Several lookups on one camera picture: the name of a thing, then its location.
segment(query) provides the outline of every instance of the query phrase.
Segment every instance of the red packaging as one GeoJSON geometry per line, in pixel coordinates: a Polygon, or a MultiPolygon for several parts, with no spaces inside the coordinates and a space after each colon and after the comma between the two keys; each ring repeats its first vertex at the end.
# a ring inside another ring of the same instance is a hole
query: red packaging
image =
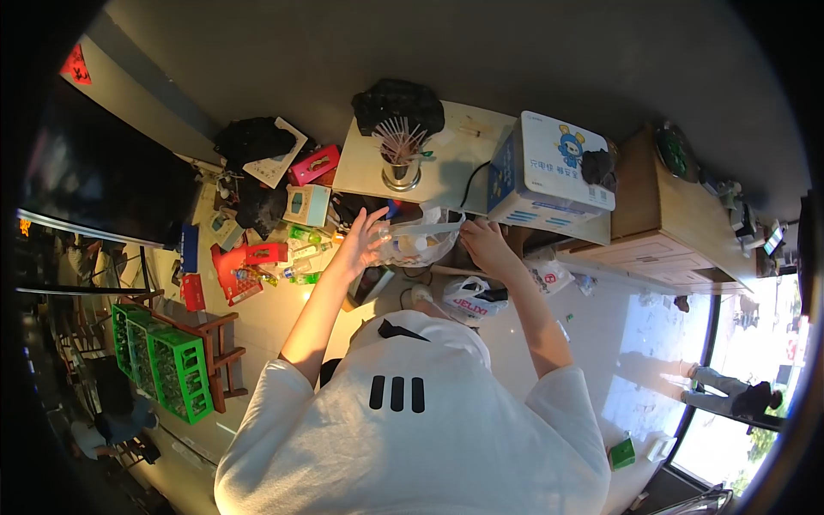
{"type": "Polygon", "coordinates": [[[327,145],[299,163],[289,167],[287,178],[292,186],[304,186],[327,171],[338,167],[340,152],[335,145],[327,145]]]}
{"type": "Polygon", "coordinates": [[[246,261],[246,244],[228,251],[221,255],[220,245],[212,245],[212,263],[218,272],[218,282],[223,288],[223,295],[229,301],[229,306],[234,306],[238,302],[262,292],[263,285],[251,274],[247,274],[244,279],[238,279],[235,270],[243,268],[246,261]]]}
{"type": "Polygon", "coordinates": [[[180,295],[186,300],[186,311],[206,309],[204,289],[200,283],[200,274],[186,274],[180,285],[180,295]]]}
{"type": "Polygon", "coordinates": [[[289,246],[285,243],[262,243],[246,248],[246,264],[285,263],[289,261],[289,246]]]}

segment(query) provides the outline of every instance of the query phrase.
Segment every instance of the blue cartoon character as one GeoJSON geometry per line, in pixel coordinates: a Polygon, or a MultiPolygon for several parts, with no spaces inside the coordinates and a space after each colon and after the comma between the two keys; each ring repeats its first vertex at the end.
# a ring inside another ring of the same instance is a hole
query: blue cartoon character
{"type": "Polygon", "coordinates": [[[561,152],[561,155],[564,156],[564,162],[567,166],[577,168],[583,155],[583,147],[581,146],[584,142],[583,136],[581,133],[575,133],[573,136],[569,133],[569,127],[566,125],[559,125],[558,128],[561,129],[562,134],[560,143],[556,144],[558,152],[561,152]]]}

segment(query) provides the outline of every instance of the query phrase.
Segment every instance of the paper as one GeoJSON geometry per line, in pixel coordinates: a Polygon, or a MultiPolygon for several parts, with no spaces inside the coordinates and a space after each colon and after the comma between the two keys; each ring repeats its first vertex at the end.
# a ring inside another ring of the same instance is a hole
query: paper
{"type": "Polygon", "coordinates": [[[292,147],[292,150],[283,156],[277,157],[267,157],[266,159],[261,159],[260,161],[253,161],[247,162],[243,165],[243,171],[246,173],[251,174],[260,182],[267,185],[269,188],[277,188],[278,183],[283,178],[283,174],[286,173],[286,170],[292,165],[292,161],[294,160],[295,156],[298,152],[300,152],[303,145],[307,142],[308,138],[300,133],[297,129],[295,129],[292,125],[290,125],[285,119],[278,117],[274,121],[274,126],[279,129],[286,129],[295,137],[295,146],[292,147]]]}
{"type": "Polygon", "coordinates": [[[75,44],[72,53],[68,55],[68,59],[60,68],[61,73],[71,73],[72,80],[78,84],[91,84],[91,77],[89,77],[89,70],[86,68],[86,60],[83,58],[83,51],[80,44],[75,44]]]}

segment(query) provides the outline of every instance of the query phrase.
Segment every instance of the green plastic bottle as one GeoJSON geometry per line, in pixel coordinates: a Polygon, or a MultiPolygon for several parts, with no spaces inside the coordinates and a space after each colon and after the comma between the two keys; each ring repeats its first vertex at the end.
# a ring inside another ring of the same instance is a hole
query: green plastic bottle
{"type": "Polygon", "coordinates": [[[321,278],[321,272],[314,274],[295,274],[289,278],[289,282],[293,284],[315,284],[321,278]]]}
{"type": "Polygon", "coordinates": [[[318,231],[297,223],[289,225],[289,237],[295,240],[308,241],[309,243],[321,242],[321,234],[318,231]]]}

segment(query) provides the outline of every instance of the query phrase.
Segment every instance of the white t-shirt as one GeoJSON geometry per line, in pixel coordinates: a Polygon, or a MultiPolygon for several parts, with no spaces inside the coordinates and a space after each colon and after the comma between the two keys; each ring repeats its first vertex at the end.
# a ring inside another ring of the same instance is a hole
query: white t-shirt
{"type": "Polygon", "coordinates": [[[599,513],[610,471],[581,370],[518,402],[467,332],[379,317],[317,394],[269,362],[218,467],[221,513],[599,513]],[[432,341],[382,339],[383,318],[432,341]]]}

